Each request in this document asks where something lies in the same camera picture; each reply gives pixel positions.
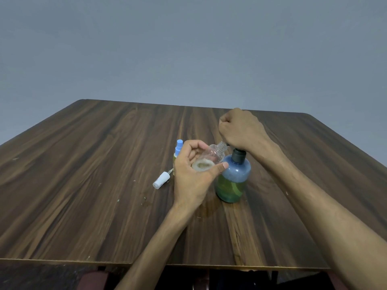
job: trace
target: plastic bottle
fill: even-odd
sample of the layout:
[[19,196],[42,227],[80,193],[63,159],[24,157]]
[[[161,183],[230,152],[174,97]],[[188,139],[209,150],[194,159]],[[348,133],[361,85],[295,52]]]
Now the plastic bottle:
[[242,197],[247,178],[251,171],[250,162],[244,150],[234,149],[232,155],[224,158],[228,168],[218,177],[216,194],[227,203],[236,203]]
[[192,164],[192,168],[199,172],[210,169],[224,159],[226,150],[227,145],[223,141],[218,145],[210,145]]
[[173,160],[172,160],[172,162],[173,162],[173,175],[175,175],[175,160],[176,160],[177,156],[179,155],[182,147],[183,147],[183,141],[181,139],[178,139],[176,147],[175,147],[175,153],[173,154]]

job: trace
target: green liquid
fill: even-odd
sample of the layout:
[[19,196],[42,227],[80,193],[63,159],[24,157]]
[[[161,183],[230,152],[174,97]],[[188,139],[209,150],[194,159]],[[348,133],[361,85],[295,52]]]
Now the green liquid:
[[242,197],[246,182],[234,183],[220,175],[215,186],[216,194],[227,203],[236,203]]

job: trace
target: white cap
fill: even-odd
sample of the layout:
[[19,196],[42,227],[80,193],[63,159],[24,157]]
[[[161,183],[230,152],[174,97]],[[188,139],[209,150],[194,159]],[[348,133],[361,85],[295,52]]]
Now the white cap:
[[153,187],[159,189],[169,178],[171,178],[171,176],[167,172],[163,172],[153,183]]

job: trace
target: blue spray nozzle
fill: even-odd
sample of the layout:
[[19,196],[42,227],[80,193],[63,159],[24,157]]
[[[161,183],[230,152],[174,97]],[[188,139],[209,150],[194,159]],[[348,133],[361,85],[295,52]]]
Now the blue spray nozzle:
[[178,139],[177,140],[177,145],[176,145],[176,148],[175,148],[175,155],[176,156],[179,155],[182,147],[183,147],[183,141],[181,139]]

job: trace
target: gray wall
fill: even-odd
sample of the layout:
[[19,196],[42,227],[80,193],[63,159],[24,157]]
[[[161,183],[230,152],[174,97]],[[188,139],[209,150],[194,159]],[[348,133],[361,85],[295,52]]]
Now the gray wall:
[[387,165],[387,0],[0,0],[0,143],[80,98],[306,112]]

